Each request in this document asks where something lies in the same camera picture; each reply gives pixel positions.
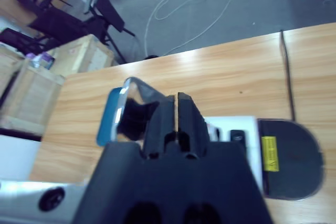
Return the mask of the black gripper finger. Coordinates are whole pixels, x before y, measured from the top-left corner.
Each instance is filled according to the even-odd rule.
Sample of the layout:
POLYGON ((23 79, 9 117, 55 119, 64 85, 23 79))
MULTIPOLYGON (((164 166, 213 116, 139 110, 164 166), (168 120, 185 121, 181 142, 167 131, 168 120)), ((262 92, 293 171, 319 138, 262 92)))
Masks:
POLYGON ((156 107, 147 122, 143 153, 145 156, 160 156, 165 152, 166 141, 174 138, 175 98, 173 95, 155 103, 156 107))
POLYGON ((205 156, 210 142, 207 124, 191 96, 178 93, 178 142, 181 151, 205 156))

